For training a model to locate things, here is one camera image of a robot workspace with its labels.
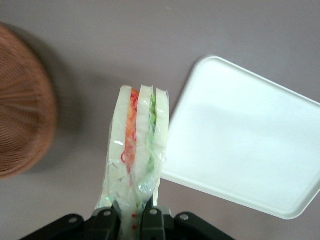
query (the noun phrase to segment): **tomato slice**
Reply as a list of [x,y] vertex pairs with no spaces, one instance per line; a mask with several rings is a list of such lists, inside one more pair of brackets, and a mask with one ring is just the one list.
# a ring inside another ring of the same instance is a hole
[[124,152],[121,155],[121,160],[126,164],[126,170],[128,173],[130,173],[136,157],[138,99],[139,92],[132,88],[126,119]]

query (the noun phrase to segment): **plastic wrap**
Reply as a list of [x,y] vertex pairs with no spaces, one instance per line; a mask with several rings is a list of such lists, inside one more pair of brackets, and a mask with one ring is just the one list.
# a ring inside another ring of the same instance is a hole
[[113,206],[120,216],[118,239],[139,237],[147,202],[158,196],[169,128],[169,97],[141,86],[122,86],[110,126],[105,178],[96,208]]

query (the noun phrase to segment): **brown wicker basket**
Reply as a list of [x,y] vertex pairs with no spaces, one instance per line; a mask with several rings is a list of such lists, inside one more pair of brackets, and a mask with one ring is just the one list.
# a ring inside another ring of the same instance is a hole
[[34,53],[0,24],[0,179],[35,165],[50,148],[57,105]]

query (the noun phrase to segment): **white tray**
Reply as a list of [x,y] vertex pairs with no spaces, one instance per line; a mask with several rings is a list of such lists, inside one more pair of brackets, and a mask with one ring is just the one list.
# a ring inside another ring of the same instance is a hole
[[162,178],[282,218],[320,190],[320,104],[219,57],[194,67]]

